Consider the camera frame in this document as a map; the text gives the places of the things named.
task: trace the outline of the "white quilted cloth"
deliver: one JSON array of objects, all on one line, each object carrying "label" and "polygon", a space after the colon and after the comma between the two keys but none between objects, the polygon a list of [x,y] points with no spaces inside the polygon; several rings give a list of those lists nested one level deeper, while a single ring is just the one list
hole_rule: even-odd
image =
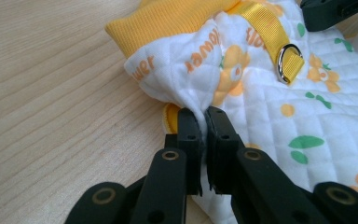
[{"label": "white quilted cloth", "polygon": [[[266,151],[301,188],[334,181],[358,190],[358,54],[341,33],[308,33],[294,0],[266,2],[305,64],[278,81],[264,44],[241,16],[225,12],[194,34],[158,39],[125,63],[151,97],[190,108],[203,133],[209,105],[224,109],[243,143]],[[195,198],[215,223],[235,223],[228,196]]]}]

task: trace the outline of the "metal ring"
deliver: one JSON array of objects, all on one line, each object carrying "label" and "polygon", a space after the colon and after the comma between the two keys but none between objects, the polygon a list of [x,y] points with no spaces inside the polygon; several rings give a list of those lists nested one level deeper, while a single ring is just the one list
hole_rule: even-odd
[{"label": "metal ring", "polygon": [[297,51],[298,56],[300,56],[302,58],[302,53],[301,53],[300,49],[296,45],[287,44],[287,45],[282,47],[281,51],[279,52],[279,58],[278,58],[278,74],[279,74],[278,79],[280,80],[280,82],[282,82],[284,84],[289,83],[289,81],[287,80],[287,78],[284,77],[284,74],[283,74],[283,67],[282,67],[283,54],[286,52],[287,49],[290,49],[290,48],[294,48]]},{"label": "metal ring", "polygon": [[345,189],[330,187],[326,190],[326,193],[331,199],[338,203],[342,203],[345,205],[352,205],[356,203],[356,198],[353,197],[353,195],[351,195]]},{"label": "metal ring", "polygon": [[[100,199],[99,196],[102,193],[107,193],[108,197],[104,197],[104,198]],[[95,192],[92,195],[92,201],[95,204],[106,204],[106,203],[112,202],[115,199],[115,197],[116,197],[116,191],[114,189],[103,188],[103,189],[99,189],[97,192]]]},{"label": "metal ring", "polygon": [[179,153],[175,151],[166,151],[162,153],[162,159],[166,161],[174,161],[179,158]]},{"label": "metal ring", "polygon": [[245,154],[243,154],[243,156],[246,159],[252,160],[252,161],[258,161],[261,159],[260,153],[258,153],[256,151],[247,151],[247,152],[245,152]]}]

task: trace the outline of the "yellow strap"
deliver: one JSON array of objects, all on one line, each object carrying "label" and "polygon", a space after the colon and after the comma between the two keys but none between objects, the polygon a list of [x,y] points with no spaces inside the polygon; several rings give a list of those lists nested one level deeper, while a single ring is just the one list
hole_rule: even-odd
[{"label": "yellow strap", "polygon": [[[278,18],[263,5],[250,1],[240,2],[228,14],[239,14],[251,23],[263,39],[272,62],[278,64],[281,50],[290,44]],[[283,54],[282,72],[288,84],[293,82],[303,64],[304,60],[295,49],[289,48]]]}]

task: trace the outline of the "screw hole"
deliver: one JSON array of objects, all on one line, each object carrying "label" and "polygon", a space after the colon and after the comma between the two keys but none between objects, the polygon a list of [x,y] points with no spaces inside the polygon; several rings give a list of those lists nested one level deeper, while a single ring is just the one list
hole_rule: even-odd
[{"label": "screw hole", "polygon": [[95,204],[106,204],[112,202],[116,197],[116,191],[110,188],[99,189],[92,195]]},{"label": "screw hole", "polygon": [[179,154],[175,151],[166,151],[162,153],[162,159],[166,161],[174,161],[179,158]]},{"label": "screw hole", "polygon": [[352,205],[356,203],[356,199],[348,193],[345,189],[336,187],[330,187],[326,190],[327,195],[334,201],[346,205]]},{"label": "screw hole", "polygon": [[302,211],[294,211],[292,217],[297,223],[310,223],[310,217],[307,213]]},{"label": "screw hole", "polygon": [[149,213],[149,215],[147,216],[147,221],[150,223],[161,223],[164,218],[164,213],[158,210]]},{"label": "screw hole", "polygon": [[247,151],[244,154],[246,159],[252,160],[252,161],[258,161],[261,159],[261,155],[260,153],[256,152],[256,151]]}]

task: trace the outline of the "metal buckle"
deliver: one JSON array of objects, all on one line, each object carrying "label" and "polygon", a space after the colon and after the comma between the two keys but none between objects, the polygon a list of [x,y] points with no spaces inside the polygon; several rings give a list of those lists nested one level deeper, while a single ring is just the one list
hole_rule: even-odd
[{"label": "metal buckle", "polygon": [[300,51],[300,49],[294,45],[294,44],[287,44],[287,45],[284,45],[279,53],[279,58],[278,58],[278,79],[280,80],[280,82],[284,83],[284,84],[287,84],[289,83],[289,81],[287,80],[286,77],[284,77],[284,74],[283,74],[283,67],[282,67],[282,64],[283,64],[283,54],[286,52],[287,49],[290,49],[290,48],[294,48],[296,49],[297,53],[298,53],[298,56],[300,56],[302,58],[302,53]]}]

